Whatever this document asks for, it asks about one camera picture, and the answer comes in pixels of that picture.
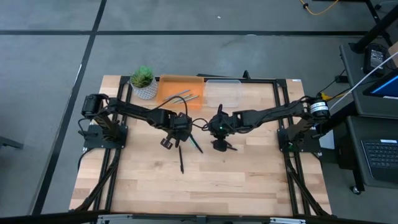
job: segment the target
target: clear plastic container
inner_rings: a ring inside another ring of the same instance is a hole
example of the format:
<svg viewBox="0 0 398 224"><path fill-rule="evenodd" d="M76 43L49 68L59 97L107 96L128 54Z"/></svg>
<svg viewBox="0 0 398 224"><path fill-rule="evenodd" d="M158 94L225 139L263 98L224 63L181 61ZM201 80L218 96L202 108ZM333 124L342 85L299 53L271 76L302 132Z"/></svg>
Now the clear plastic container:
<svg viewBox="0 0 398 224"><path fill-rule="evenodd" d="M208 80L205 87L206 103L209 107L237 107L241 100L242 83L239 80Z"/></svg>

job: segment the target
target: succulent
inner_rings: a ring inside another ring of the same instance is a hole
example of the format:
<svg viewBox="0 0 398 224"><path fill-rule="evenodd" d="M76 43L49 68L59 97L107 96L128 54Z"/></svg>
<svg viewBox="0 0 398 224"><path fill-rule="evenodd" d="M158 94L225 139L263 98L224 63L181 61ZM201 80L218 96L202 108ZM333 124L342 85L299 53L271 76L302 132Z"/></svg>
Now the succulent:
<svg viewBox="0 0 398 224"><path fill-rule="evenodd" d="M150 85L153 78L152 69L147 66L140 66L133 74L130 75L130 82L136 88L144 88Z"/></svg>

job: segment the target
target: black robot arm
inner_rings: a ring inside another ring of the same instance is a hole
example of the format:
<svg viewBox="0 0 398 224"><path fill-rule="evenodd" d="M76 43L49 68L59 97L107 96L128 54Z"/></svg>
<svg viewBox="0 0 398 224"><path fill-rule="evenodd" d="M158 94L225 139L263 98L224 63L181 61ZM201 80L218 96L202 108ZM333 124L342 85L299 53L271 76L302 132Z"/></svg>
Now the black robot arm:
<svg viewBox="0 0 398 224"><path fill-rule="evenodd" d="M235 133L248 133L266 122L288 118L289 116L301 117L300 122L287 128L286 140L293 142L302 138L303 134L314 124L322 124L330 117L326 102L309 96L262 111L235 111L232 116L222 112L222 109L223 107L220 105L217 114L207 124L211 135L217 138L213 142L213 147L219 151L226 151L227 149L226 136Z"/></svg>
<svg viewBox="0 0 398 224"><path fill-rule="evenodd" d="M167 133L161 145L170 149L171 139L175 139L175 146L180 141L186 141L192 131L192 119L187 115L155 108L148 109L131 103L123 102L117 98L109 98L104 94L91 94L86 96L81 114L87 119L93 119L102 129L103 140L118 142L123 138L117 121L109 119L110 114L126 115L132 118L146 121L154 128L161 129Z"/></svg>

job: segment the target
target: yellow cable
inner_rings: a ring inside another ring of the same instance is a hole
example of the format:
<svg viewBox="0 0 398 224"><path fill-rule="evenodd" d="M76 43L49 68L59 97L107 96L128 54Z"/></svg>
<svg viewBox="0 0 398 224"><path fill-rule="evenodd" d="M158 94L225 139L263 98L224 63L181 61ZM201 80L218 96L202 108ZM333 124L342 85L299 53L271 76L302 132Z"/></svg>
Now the yellow cable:
<svg viewBox="0 0 398 224"><path fill-rule="evenodd" d="M305 9L306 9L310 14L312 14L312 15L314 15L314 16L318 16L318 15L320 15L320 14L326 12L327 10L329 10L329 9L330 9L331 7L333 7L336 3L338 3L338 1L339 1L339 0L336 0L333 4L331 4L329 7L327 7L325 10L323 10L322 12L319 12L319 13L313 13L313 12L308 8L308 6L305 6Z"/></svg>

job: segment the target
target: wooden table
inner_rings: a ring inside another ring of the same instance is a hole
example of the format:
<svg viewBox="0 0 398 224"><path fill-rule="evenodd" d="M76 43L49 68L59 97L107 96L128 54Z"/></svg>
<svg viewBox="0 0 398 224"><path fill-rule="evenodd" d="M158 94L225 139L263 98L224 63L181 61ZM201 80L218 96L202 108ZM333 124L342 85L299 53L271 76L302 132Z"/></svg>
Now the wooden table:
<svg viewBox="0 0 398 224"><path fill-rule="evenodd" d="M120 76L104 76L99 92L115 97L119 80ZM300 80L286 81L291 101L303 96ZM242 87L240 106L225 108L225 112L231 114L232 111L264 110L275 106L272 85L243 83ZM279 95L281 103L284 103L282 91ZM154 100L141 100L134 94L131 103L147 108L157 105ZM203 105L200 111L190 110L188 115L210 120L216 109ZM192 134L204 154L200 154L189 141L183 142L184 174L180 172L178 149L167 150L159 144L166 137L165 132L132 118L127 119L127 125L129 134L119 163L112 212L292 215L286 169L277 143L277 121L265 123L249 134L228 137L237 152L214 150L209 132L194 127ZM96 185L103 155L104 149L95 149L82 160L70 208L79 206ZM330 213L319 161L309 153L301 153L301 160L309 191ZM107 191L106 186L100 208L104 208ZM297 186L296 195L299 211L303 213Z"/></svg>

